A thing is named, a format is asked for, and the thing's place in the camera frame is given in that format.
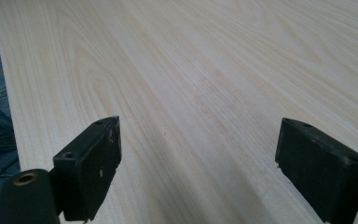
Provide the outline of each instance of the wooden table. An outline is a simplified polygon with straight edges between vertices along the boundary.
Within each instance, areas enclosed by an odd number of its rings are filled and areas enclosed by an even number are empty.
[[[320,223],[282,117],[358,151],[358,0],[0,0],[0,50],[22,169],[120,115],[94,223]]]

